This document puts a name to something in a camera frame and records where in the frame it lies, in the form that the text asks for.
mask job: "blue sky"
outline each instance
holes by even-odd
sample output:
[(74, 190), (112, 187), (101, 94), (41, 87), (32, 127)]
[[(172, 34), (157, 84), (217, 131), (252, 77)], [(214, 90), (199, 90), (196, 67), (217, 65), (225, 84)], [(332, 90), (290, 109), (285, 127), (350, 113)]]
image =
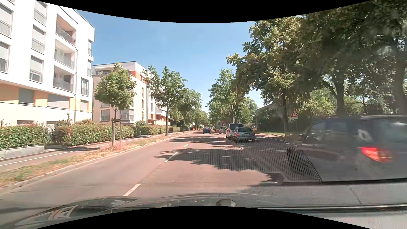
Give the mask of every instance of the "blue sky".
[[(78, 12), (95, 27), (92, 64), (136, 61), (144, 67), (153, 65), (159, 73), (167, 66), (188, 80), (186, 87), (202, 94), (204, 111), (208, 89), (220, 70), (232, 67), (226, 57), (243, 54), (242, 44), (250, 41), (249, 27), (254, 24), (155, 22)], [(252, 91), (249, 96), (261, 107), (259, 94)]]

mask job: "beige apartment building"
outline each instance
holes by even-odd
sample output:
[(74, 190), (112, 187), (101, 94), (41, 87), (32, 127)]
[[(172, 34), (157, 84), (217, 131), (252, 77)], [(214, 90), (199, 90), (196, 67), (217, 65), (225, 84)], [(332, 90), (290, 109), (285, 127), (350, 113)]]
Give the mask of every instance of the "beige apartment building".
[[(134, 96), (133, 104), (128, 109), (117, 111), (116, 118), (121, 118), (123, 125), (135, 124), (137, 121), (146, 121), (151, 125), (164, 126), (166, 124), (166, 112), (161, 111), (155, 104), (155, 100), (149, 96), (151, 94), (148, 92), (145, 76), (141, 73), (145, 68), (135, 61), (120, 64), (123, 68), (129, 70), (137, 86), (134, 89), (136, 95)], [(113, 66), (114, 63), (92, 66), (93, 90), (95, 90), (101, 78), (113, 70)], [(114, 118), (113, 108), (109, 104), (101, 103), (96, 99), (93, 99), (92, 104), (92, 120), (98, 124), (110, 125), (111, 119)]]

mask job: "traffic sign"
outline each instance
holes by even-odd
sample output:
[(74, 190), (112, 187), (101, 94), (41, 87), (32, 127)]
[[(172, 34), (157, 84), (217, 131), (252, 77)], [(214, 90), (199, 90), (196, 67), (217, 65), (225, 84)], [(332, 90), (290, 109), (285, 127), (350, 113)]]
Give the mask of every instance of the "traffic sign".
[(293, 113), (291, 114), (291, 118), (298, 118), (298, 113), (295, 109), (293, 110)]

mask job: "road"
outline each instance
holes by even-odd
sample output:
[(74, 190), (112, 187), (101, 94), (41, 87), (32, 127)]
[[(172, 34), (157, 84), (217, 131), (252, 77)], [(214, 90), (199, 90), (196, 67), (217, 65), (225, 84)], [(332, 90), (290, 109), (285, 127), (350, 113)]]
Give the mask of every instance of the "road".
[(224, 134), (195, 131), (3, 193), (0, 223), (102, 196), (253, 192), (269, 179), (267, 172), (284, 172), (289, 180), (313, 180), (289, 171), (287, 144), (271, 137), (235, 143)]

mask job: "parked car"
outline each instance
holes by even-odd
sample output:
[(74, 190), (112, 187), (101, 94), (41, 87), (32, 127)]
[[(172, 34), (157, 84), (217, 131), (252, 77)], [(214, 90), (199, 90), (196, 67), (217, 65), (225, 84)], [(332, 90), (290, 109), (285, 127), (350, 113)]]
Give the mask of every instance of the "parked car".
[(236, 127), (232, 136), (234, 141), (256, 141), (256, 135), (251, 127)]
[(215, 126), (215, 133), (219, 132), (222, 126)]
[(222, 126), (222, 127), (219, 129), (219, 133), (220, 133), (220, 134), (225, 134), (225, 133), (226, 133), (226, 127), (225, 127), (225, 126)]
[(236, 127), (243, 127), (243, 123), (230, 123), (227, 125), (226, 128), (227, 139), (232, 139), (232, 132), (236, 129)]
[(328, 118), (287, 149), (291, 171), (321, 181), (407, 178), (407, 116)]
[(210, 128), (209, 127), (205, 127), (204, 129), (203, 129), (203, 134), (210, 134), (211, 133), (211, 131), (210, 131)]

